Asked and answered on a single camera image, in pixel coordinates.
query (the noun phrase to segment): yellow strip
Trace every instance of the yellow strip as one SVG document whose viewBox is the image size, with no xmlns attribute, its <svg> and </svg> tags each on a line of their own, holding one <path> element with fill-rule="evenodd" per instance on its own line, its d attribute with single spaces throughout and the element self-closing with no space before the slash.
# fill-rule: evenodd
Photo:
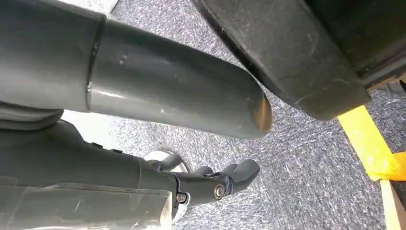
<svg viewBox="0 0 406 230">
<path fill-rule="evenodd" d="M 365 106 L 338 120 L 372 180 L 406 180 L 406 152 L 392 154 Z"/>
</svg>

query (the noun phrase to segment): scratch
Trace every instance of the scratch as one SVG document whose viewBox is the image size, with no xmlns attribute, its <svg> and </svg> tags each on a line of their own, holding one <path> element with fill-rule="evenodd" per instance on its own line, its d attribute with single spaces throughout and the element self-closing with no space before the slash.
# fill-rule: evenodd
<svg viewBox="0 0 406 230">
<path fill-rule="evenodd" d="M 319 91 L 313 92 L 311 94 L 308 94 L 308 95 L 306 95 L 304 97 L 301 97 L 295 102 L 295 104 L 298 104 L 299 102 L 303 101 L 304 99 L 309 98 L 309 97 L 314 96 L 314 95 L 317 95 L 317 94 L 319 94 L 319 93 L 321 93 L 323 91 L 326 91 L 326 90 L 328 90 L 328 87 L 325 87 L 322 90 L 319 90 Z"/>
<path fill-rule="evenodd" d="M 82 200 L 79 200 L 78 204 L 76 205 L 75 211 L 73 211 L 73 212 L 76 212 L 76 210 L 78 210 L 78 207 L 79 207 L 81 202 L 82 202 Z"/>
<path fill-rule="evenodd" d="M 333 81 L 334 82 L 342 82 L 342 83 L 347 84 L 347 85 L 350 84 L 348 81 L 346 81 L 346 80 L 344 80 L 342 78 L 334 78 Z"/>
</svg>

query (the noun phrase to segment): black rubber cover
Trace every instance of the black rubber cover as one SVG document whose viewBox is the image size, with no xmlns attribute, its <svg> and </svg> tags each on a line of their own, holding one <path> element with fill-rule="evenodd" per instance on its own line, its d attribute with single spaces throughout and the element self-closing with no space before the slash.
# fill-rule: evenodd
<svg viewBox="0 0 406 230">
<path fill-rule="evenodd" d="M 329 120 L 370 97 L 302 0 L 193 0 L 245 67 L 286 103 Z"/>
</svg>

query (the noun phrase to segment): gray carpet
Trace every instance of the gray carpet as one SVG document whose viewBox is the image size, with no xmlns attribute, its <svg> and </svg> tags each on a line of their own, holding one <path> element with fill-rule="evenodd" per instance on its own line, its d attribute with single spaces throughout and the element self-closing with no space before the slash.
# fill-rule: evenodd
<svg viewBox="0 0 406 230">
<path fill-rule="evenodd" d="M 112 18 L 238 64 L 188 0 L 120 0 Z M 365 174 L 338 121 L 316 121 L 267 95 L 274 127 L 256 140 L 111 116 L 101 120 L 109 144 L 129 154 L 170 149 L 192 169 L 220 170 L 247 158 L 259 162 L 260 176 L 248 190 L 190 208 L 176 230 L 384 229 L 379 184 Z M 382 92 L 372 97 L 367 106 L 388 144 L 394 152 L 406 150 L 406 98 Z M 89 129 L 86 122 L 77 125 Z"/>
</svg>

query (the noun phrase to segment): hex bolt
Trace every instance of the hex bolt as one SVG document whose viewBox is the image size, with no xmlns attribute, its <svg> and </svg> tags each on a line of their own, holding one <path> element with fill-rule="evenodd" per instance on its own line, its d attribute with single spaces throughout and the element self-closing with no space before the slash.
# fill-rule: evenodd
<svg viewBox="0 0 406 230">
<path fill-rule="evenodd" d="M 184 202 L 186 202 L 186 199 L 187 199 L 186 194 L 183 194 L 183 193 L 176 194 L 176 201 L 177 202 L 184 203 Z"/>
<path fill-rule="evenodd" d="M 226 194 L 226 188 L 224 188 L 224 185 L 218 184 L 214 188 L 214 197 L 219 200 L 224 197 Z"/>
</svg>

